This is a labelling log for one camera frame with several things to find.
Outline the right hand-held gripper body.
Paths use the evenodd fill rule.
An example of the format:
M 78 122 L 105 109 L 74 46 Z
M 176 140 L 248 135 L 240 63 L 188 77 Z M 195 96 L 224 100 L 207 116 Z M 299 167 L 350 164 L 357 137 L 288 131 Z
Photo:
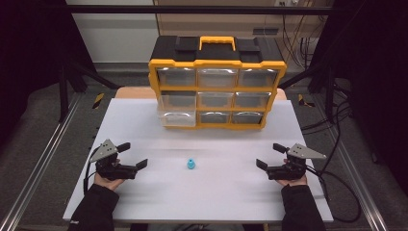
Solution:
M 280 167 L 268 167 L 269 180 L 294 180 L 301 178 L 306 172 L 307 159 L 325 159 L 326 156 L 309 147 L 296 143 L 286 153 L 287 162 Z

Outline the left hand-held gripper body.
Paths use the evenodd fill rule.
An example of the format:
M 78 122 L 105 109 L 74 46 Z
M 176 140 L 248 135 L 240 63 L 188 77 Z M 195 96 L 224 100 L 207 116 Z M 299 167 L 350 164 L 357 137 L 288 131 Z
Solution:
M 122 165 L 117 161 L 117 146 L 106 139 L 92 152 L 89 161 L 95 163 L 96 172 L 111 181 L 116 179 L 134 179 L 138 170 L 136 166 Z

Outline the clear plastic drawer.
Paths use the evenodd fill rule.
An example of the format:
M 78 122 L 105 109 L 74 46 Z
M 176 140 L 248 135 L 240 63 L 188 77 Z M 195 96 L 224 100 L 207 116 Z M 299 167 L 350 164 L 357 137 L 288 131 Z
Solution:
M 194 127 L 195 111 L 159 111 L 158 118 L 163 126 Z

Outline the yellow black drawer organizer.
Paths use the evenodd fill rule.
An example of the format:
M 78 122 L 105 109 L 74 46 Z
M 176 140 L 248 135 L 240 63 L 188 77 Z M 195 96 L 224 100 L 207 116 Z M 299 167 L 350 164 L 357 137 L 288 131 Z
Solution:
M 150 61 L 149 83 L 159 111 L 195 111 L 198 129 L 262 129 L 287 65 L 274 38 L 235 38 L 205 44 L 200 37 L 160 36 Z

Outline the person's right hand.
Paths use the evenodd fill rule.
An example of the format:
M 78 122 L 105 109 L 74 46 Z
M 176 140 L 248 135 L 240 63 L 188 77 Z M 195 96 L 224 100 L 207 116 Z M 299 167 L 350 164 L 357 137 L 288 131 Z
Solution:
M 308 184 L 306 175 L 303 175 L 301 178 L 294 180 L 277 180 L 277 183 L 283 187 L 303 186 Z

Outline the person's left hand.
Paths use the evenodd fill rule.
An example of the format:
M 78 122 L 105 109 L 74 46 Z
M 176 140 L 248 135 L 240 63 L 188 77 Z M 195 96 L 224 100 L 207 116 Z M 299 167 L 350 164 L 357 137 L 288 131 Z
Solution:
M 109 180 L 107 178 L 103 178 L 98 172 L 95 173 L 94 176 L 94 184 L 107 188 L 111 191 L 115 191 L 122 183 L 124 182 L 124 179 L 116 179 L 116 180 Z

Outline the yellow black hazard tape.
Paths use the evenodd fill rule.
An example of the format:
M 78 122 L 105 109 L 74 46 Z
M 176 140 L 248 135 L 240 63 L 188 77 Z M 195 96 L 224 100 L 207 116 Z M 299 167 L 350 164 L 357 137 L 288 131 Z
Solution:
M 298 95 L 298 104 L 299 104 L 299 106 L 305 106 L 305 107 L 309 107 L 309 108 L 316 107 L 315 103 L 306 102 L 302 94 Z
M 103 93 L 103 92 L 97 94 L 97 96 L 95 97 L 94 103 L 93 103 L 93 105 L 92 105 L 92 108 L 93 108 L 93 109 L 97 109 L 97 108 L 99 107 L 99 105 L 100 105 L 100 103 L 101 103 L 103 97 L 104 97 L 104 93 Z

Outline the wooden table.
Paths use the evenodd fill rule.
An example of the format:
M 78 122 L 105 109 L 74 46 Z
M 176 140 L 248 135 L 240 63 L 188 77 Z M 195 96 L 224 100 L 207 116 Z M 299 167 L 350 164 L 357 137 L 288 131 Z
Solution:
M 274 100 L 287 100 L 286 93 L 277 89 Z M 113 99 L 154 99 L 156 100 L 156 93 L 150 87 L 122 87 L 119 88 Z

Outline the black metal stand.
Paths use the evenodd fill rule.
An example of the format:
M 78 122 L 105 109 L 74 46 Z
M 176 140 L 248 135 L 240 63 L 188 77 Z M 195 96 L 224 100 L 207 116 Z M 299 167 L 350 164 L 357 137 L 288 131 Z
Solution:
M 73 69 L 80 73 L 80 75 L 75 75 L 72 77 L 65 77 L 64 71 L 66 69 Z M 81 64 L 71 62 L 67 64 L 62 64 L 58 71 L 59 78 L 59 88 L 60 88 L 60 118 L 59 122 L 63 122 L 68 115 L 68 95 L 67 95 L 67 83 L 70 83 L 71 86 L 77 92 L 84 92 L 87 89 L 87 84 L 82 79 L 82 76 L 86 75 L 96 82 L 106 86 L 111 90 L 118 90 L 120 85 L 117 85 L 102 76 L 100 76 L 96 71 L 90 70 L 89 68 L 84 67 Z
M 324 115 L 331 123 L 334 122 L 334 72 L 328 61 L 311 64 L 309 68 L 280 83 L 278 87 L 286 90 L 304 79 L 310 79 L 307 91 L 311 94 L 324 93 Z

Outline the black curtain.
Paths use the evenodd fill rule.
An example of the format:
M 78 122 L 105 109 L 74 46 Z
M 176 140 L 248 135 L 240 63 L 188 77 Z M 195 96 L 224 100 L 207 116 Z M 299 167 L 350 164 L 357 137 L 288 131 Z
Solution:
M 66 0 L 0 0 L 0 145 L 12 135 L 36 90 L 59 82 L 50 42 L 88 70 L 95 67 Z
M 408 193 L 408 0 L 334 0 L 315 56 L 336 45 L 334 72 L 369 144 Z

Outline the aluminium frame rail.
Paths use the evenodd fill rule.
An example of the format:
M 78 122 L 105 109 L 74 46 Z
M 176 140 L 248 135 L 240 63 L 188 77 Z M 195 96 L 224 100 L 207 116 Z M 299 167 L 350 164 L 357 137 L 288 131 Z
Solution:
M 44 172 L 47 170 L 51 159 L 53 158 L 61 140 L 63 139 L 64 133 L 75 115 L 82 98 L 82 93 L 73 94 L 65 118 L 54 130 L 53 135 L 42 151 L 34 169 L 19 193 L 16 201 L 0 223 L 0 231 L 14 231 L 16 229 L 22 215 L 33 197 L 34 192 L 38 187 L 39 182 L 41 181 Z
M 319 113 L 326 119 L 324 115 L 324 99 L 320 95 L 313 95 L 313 100 L 316 103 Z M 340 102 L 337 107 L 333 108 L 334 122 L 327 125 L 330 139 L 333 142 L 333 148 L 331 156 L 335 155 L 344 169 L 344 173 L 347 176 L 349 186 L 352 188 L 354 194 L 357 197 L 357 202 L 362 209 L 362 213 L 370 225 L 371 231 L 389 231 L 388 226 L 383 219 L 374 199 L 369 191 L 367 184 L 364 182 L 359 168 L 353 162 L 350 153 L 347 151 L 344 142 L 342 141 L 342 135 L 344 132 L 341 130 L 341 119 L 345 118 L 346 114 L 350 112 L 349 106 L 346 101 Z

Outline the wall socket strip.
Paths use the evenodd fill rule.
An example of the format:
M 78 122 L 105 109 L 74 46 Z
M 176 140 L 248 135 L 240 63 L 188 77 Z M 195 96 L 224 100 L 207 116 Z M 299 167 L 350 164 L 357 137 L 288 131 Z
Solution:
M 252 35 L 254 36 L 277 36 L 279 28 L 254 28 Z

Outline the black frame crossbar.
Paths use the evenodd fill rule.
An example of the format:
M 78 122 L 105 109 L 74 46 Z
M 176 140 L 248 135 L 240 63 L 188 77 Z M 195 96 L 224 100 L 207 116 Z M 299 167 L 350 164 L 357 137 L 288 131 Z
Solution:
M 69 13 L 179 13 L 179 14 L 284 14 L 333 15 L 350 12 L 350 8 L 333 7 L 249 7 L 249 6 L 142 6 L 142 5 L 43 5 L 45 9 Z

